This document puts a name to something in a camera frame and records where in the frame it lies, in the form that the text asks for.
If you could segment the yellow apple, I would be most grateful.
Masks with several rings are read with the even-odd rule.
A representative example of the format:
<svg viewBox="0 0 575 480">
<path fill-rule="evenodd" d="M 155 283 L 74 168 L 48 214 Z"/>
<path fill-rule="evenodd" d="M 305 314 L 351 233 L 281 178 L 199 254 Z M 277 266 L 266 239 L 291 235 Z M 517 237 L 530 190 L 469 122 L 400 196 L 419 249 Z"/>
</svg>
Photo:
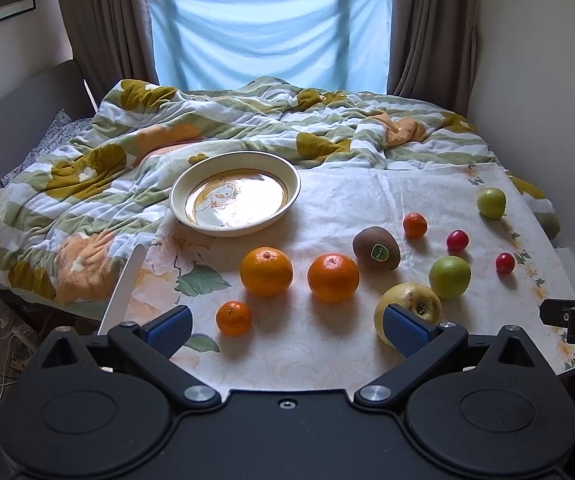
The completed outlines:
<svg viewBox="0 0 575 480">
<path fill-rule="evenodd" d="M 377 336 L 392 347 L 384 332 L 384 312 L 388 304 L 399 304 L 425 322 L 437 325 L 443 319 L 443 305 L 432 289 L 415 283 L 400 283 L 383 293 L 376 304 L 373 322 Z"/>
</svg>

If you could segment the green apple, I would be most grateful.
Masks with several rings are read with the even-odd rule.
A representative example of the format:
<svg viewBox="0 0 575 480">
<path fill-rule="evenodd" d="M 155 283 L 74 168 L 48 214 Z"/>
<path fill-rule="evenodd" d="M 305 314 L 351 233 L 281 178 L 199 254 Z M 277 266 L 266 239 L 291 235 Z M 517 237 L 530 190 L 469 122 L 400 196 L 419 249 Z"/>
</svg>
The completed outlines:
<svg viewBox="0 0 575 480">
<path fill-rule="evenodd" d="M 507 198 L 500 188 L 483 188 L 476 200 L 479 213 L 487 219 L 499 220 L 505 214 Z"/>
<path fill-rule="evenodd" d="M 444 256 L 436 260 L 429 270 L 429 284 L 440 299 L 459 298 L 470 285 L 470 265 L 457 256 Z"/>
</svg>

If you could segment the small mandarin front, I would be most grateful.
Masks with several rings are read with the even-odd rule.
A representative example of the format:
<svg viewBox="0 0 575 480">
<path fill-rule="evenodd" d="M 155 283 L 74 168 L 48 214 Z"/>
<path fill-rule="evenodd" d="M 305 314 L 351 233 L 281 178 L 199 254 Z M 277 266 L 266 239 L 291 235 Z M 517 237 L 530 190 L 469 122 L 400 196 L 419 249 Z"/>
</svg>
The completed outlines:
<svg viewBox="0 0 575 480">
<path fill-rule="evenodd" d="M 240 301 L 228 301 L 216 313 L 216 324 L 222 334 L 238 337 L 252 327 L 252 311 Z"/>
</svg>

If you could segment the red cherry tomato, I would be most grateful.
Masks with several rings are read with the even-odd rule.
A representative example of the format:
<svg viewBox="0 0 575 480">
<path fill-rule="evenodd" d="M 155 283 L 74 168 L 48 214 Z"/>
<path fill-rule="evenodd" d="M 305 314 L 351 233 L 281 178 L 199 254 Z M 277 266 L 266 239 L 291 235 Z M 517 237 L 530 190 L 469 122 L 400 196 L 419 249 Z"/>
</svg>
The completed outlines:
<svg viewBox="0 0 575 480">
<path fill-rule="evenodd" d="M 495 261 L 496 271 L 500 275 L 511 274 L 516 266 L 515 258 L 509 252 L 501 252 Z"/>
<path fill-rule="evenodd" d="M 450 254 L 456 254 L 457 252 L 463 252 L 469 246 L 470 237 L 462 230 L 454 230 L 448 236 L 446 240 L 446 246 Z"/>
</svg>

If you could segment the brown kiwi with sticker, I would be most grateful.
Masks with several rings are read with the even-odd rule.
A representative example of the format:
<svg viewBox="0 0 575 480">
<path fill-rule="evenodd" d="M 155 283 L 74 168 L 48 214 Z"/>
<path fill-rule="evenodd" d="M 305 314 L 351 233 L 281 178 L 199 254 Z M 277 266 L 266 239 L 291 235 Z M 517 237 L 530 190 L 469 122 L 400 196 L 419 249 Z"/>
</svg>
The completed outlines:
<svg viewBox="0 0 575 480">
<path fill-rule="evenodd" d="M 353 252 L 362 268 L 391 272 L 401 261 L 397 240 L 384 228 L 370 226 L 353 237 Z"/>
</svg>

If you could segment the large orange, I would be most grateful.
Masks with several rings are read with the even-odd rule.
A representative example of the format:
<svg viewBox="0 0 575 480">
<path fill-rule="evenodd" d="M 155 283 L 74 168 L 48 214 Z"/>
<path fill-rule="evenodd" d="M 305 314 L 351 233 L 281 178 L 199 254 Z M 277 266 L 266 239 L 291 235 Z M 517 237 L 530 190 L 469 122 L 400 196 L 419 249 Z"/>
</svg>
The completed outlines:
<svg viewBox="0 0 575 480">
<path fill-rule="evenodd" d="M 353 259 L 338 252 L 317 257 L 307 273 L 309 288 L 317 299 L 326 304 L 349 300 L 360 283 L 360 271 Z"/>
<path fill-rule="evenodd" d="M 253 295 L 274 297 L 283 294 L 293 281 L 293 264 L 284 252 L 273 247 L 258 247 L 240 263 L 240 280 Z"/>
</svg>

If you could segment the small dark mandarin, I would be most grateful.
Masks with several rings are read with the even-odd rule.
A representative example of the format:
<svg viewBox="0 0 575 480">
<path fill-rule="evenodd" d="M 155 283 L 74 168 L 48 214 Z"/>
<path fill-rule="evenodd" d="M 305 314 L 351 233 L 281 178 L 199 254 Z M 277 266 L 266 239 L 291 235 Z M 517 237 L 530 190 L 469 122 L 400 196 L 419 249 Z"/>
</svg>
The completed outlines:
<svg viewBox="0 0 575 480">
<path fill-rule="evenodd" d="M 403 231 L 410 240 L 418 240 L 427 232 L 427 221 L 418 212 L 410 212 L 403 218 Z"/>
</svg>

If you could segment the white floral tablecloth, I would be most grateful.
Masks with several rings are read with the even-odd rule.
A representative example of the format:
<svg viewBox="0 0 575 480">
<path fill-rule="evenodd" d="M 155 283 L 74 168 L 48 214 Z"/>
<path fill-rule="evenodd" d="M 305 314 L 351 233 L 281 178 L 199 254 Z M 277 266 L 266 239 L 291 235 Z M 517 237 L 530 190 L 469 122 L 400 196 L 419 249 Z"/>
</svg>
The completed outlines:
<svg viewBox="0 0 575 480">
<path fill-rule="evenodd" d="M 507 198 L 499 220 L 477 208 L 483 188 Z M 402 221 L 418 212 L 427 232 L 410 240 Z M 362 270 L 357 292 L 342 304 L 324 304 L 307 283 L 319 255 L 350 255 L 353 237 L 369 226 L 391 232 L 401 250 L 391 272 Z M 514 184 L 496 165 L 386 171 L 349 167 L 309 169 L 301 192 L 284 216 L 260 232 L 217 238 L 182 226 L 173 216 L 161 223 L 147 248 L 124 320 L 146 323 L 184 304 L 193 315 L 193 336 L 173 362 L 220 392 L 232 389 L 355 391 L 401 361 L 383 344 L 373 312 L 383 292 L 402 282 L 426 284 L 433 263 L 446 255 L 447 236 L 470 237 L 464 259 L 472 277 L 464 294 L 444 305 L 444 317 L 477 335 L 506 325 L 527 331 L 553 370 L 575 367 L 575 346 L 558 328 L 542 324 L 545 298 L 571 298 L 574 289 L 548 237 Z M 283 294 L 259 297 L 240 280 L 240 263 L 258 247 L 289 257 L 293 281 Z M 514 271 L 500 275 L 495 261 L 509 252 Z M 243 335 L 222 334 L 216 313 L 240 301 L 252 311 Z"/>
</svg>

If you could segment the striped floral quilt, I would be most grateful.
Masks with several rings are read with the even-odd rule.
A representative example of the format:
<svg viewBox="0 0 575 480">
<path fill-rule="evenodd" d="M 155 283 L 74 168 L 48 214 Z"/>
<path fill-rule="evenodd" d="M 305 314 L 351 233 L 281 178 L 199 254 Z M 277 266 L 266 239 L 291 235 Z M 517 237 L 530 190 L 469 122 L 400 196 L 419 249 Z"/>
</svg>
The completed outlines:
<svg viewBox="0 0 575 480">
<path fill-rule="evenodd" d="M 133 247 L 153 240 L 174 181 L 237 151 L 303 169 L 496 160 L 468 119 L 423 101 L 273 77 L 195 92 L 124 79 L 81 132 L 0 188 L 0 289 L 95 318 Z"/>
</svg>

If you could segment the cream yellow duck plate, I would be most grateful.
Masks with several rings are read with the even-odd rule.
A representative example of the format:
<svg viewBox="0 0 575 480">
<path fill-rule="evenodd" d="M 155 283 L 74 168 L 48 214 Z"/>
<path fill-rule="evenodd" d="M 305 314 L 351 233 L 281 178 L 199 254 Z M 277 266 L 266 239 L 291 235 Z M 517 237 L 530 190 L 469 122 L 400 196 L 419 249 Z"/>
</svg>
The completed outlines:
<svg viewBox="0 0 575 480">
<path fill-rule="evenodd" d="M 176 179 L 169 207 L 181 224 L 214 237 L 259 232 L 280 220 L 301 192 L 301 175 L 269 153 L 209 157 Z"/>
</svg>

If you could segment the grey patterned pillow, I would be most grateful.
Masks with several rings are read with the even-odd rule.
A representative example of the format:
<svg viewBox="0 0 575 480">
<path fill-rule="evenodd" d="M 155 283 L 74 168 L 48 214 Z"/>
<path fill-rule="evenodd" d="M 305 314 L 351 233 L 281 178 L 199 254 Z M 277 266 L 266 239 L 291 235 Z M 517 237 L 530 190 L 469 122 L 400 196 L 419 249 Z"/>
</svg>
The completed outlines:
<svg viewBox="0 0 575 480">
<path fill-rule="evenodd" d="M 80 133 L 88 128 L 90 123 L 91 118 L 72 119 L 64 110 L 60 110 L 46 129 L 42 139 L 26 155 L 22 163 L 2 177 L 2 188 L 8 185 L 14 177 L 17 177 L 18 174 L 21 174 L 29 166 L 34 164 L 40 157 L 50 154 L 52 151 L 68 143 L 71 139 L 74 139 L 75 136 L 79 136 Z"/>
</svg>

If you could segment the grey bed headboard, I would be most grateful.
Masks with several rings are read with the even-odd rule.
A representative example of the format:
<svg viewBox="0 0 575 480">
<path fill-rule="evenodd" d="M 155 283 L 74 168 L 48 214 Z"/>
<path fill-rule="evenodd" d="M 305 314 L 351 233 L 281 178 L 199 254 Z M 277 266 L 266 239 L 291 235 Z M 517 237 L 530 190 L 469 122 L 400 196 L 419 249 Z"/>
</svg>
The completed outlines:
<svg viewBox="0 0 575 480">
<path fill-rule="evenodd" d="M 38 144 L 60 110 L 72 119 L 94 115 L 73 60 L 40 73 L 0 99 L 0 181 Z"/>
</svg>

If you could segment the brown curtain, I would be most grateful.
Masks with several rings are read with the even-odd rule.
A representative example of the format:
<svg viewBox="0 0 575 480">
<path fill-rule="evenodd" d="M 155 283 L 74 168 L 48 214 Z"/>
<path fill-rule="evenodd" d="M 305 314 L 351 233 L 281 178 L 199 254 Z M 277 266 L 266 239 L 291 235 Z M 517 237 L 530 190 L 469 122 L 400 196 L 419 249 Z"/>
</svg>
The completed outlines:
<svg viewBox="0 0 575 480">
<path fill-rule="evenodd" d="M 156 84 L 148 0 L 58 0 L 72 57 L 95 101 L 118 81 Z"/>
<path fill-rule="evenodd" d="M 394 0 L 387 92 L 464 115 L 476 58 L 478 0 Z"/>
</svg>

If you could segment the light blue window sheet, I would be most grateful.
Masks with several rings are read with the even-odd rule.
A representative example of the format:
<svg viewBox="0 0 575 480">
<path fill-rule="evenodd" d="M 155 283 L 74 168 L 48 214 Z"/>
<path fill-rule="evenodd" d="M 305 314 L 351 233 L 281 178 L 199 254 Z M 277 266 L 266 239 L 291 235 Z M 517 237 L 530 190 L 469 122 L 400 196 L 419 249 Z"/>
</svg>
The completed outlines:
<svg viewBox="0 0 575 480">
<path fill-rule="evenodd" d="M 383 94 L 392 10 L 393 0 L 150 0 L 157 75 L 182 90 L 271 76 Z"/>
</svg>

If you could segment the left brown curtain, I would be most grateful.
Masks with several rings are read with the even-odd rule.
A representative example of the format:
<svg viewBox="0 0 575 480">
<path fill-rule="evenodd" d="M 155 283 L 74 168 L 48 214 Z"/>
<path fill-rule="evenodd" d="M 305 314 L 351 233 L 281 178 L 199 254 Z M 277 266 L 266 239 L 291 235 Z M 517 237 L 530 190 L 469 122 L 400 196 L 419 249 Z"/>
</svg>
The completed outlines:
<svg viewBox="0 0 575 480">
<path fill-rule="evenodd" d="M 148 0 L 58 0 L 72 57 L 95 101 L 118 81 L 156 84 Z"/>
</svg>

